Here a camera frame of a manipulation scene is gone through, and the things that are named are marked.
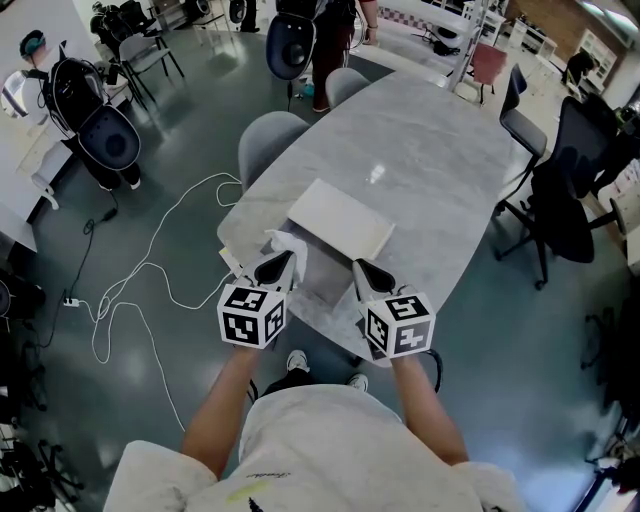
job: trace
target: pink chair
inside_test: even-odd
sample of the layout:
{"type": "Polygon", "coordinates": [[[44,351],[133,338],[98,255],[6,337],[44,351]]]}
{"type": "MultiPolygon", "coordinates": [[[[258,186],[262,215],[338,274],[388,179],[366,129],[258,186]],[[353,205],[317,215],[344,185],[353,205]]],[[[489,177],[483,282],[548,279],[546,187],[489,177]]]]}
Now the pink chair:
{"type": "Polygon", "coordinates": [[[484,104],[484,86],[490,85],[495,94],[493,82],[507,63],[507,54],[493,46],[478,43],[471,58],[473,80],[480,85],[480,105],[484,104]]]}

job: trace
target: black and white marker cube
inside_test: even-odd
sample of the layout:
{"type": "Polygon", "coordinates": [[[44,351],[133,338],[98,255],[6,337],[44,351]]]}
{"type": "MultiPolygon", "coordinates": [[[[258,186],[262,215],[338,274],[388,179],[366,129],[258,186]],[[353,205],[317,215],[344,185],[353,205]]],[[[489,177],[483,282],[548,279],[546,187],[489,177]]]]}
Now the black and white marker cube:
{"type": "Polygon", "coordinates": [[[424,293],[367,302],[364,316],[367,339],[389,358],[431,347],[436,315],[424,293]]]}
{"type": "Polygon", "coordinates": [[[265,348],[286,325],[287,294],[228,284],[218,301],[222,340],[265,348]]]}

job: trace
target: person's hand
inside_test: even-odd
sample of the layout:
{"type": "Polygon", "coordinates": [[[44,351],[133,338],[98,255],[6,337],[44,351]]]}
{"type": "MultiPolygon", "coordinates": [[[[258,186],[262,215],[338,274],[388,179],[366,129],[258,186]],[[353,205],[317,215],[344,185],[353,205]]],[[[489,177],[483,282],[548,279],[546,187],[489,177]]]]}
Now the person's hand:
{"type": "Polygon", "coordinates": [[[364,36],[364,44],[371,46],[378,46],[378,27],[367,27],[367,31],[364,36]]]}

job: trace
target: person's wrist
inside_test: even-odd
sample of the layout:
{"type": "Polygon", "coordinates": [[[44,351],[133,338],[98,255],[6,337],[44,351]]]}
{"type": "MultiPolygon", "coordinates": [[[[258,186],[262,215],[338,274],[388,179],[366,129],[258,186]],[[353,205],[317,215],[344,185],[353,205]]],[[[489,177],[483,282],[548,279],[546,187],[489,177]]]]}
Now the person's wrist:
{"type": "Polygon", "coordinates": [[[394,368],[406,368],[407,366],[416,364],[416,362],[420,364],[420,361],[415,355],[394,357],[391,359],[391,366],[394,368]]]}
{"type": "Polygon", "coordinates": [[[242,362],[253,362],[260,356],[260,349],[235,345],[233,349],[233,358],[242,362]]]}

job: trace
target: person's arm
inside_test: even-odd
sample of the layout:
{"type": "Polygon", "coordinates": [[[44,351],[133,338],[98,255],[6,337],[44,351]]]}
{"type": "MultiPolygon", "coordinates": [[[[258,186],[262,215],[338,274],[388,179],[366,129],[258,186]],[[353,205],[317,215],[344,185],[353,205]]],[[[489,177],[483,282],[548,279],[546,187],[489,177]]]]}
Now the person's arm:
{"type": "Polygon", "coordinates": [[[182,453],[221,478],[240,432],[244,401],[259,350],[236,347],[187,428],[182,453]]]}
{"type": "Polygon", "coordinates": [[[366,44],[375,45],[378,43],[378,0],[360,0],[360,8],[367,22],[366,44]]]}
{"type": "Polygon", "coordinates": [[[469,456],[462,435],[447,416],[416,356],[391,360],[407,428],[443,462],[453,466],[469,456]]]}

